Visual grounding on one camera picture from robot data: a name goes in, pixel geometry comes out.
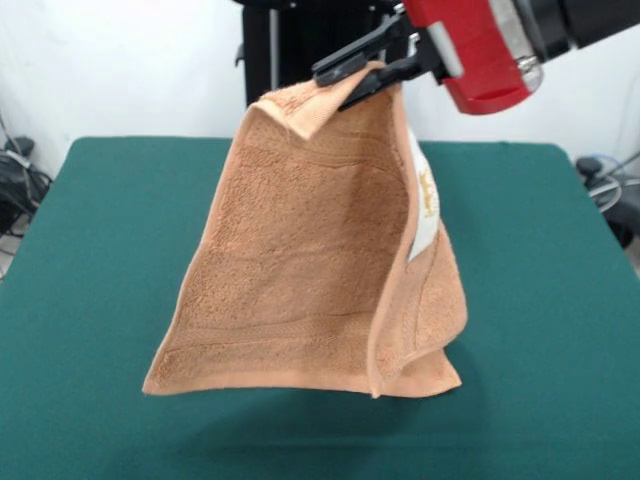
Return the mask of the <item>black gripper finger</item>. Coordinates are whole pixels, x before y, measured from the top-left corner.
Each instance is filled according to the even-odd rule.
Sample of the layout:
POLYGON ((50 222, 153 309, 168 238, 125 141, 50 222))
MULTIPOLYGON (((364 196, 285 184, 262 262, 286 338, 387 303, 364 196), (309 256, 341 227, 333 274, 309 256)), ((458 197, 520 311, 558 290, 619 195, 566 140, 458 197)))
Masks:
POLYGON ((382 68, 372 69, 344 100, 339 110, 345 111, 396 84, 440 71, 441 57, 437 52, 418 52, 382 68))
POLYGON ((363 70, 375 56, 400 41, 416 44, 425 36, 424 28, 414 27, 406 13, 395 14, 363 37, 316 62, 312 67, 317 84, 336 84, 363 70))

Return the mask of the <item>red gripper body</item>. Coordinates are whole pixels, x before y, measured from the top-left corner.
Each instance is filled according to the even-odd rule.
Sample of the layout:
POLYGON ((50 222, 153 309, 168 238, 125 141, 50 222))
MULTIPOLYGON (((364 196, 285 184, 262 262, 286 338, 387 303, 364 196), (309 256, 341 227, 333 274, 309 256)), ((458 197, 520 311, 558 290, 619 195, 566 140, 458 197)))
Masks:
POLYGON ((429 33, 459 111, 497 113, 538 89, 538 58, 512 1, 406 1, 404 8, 429 33))

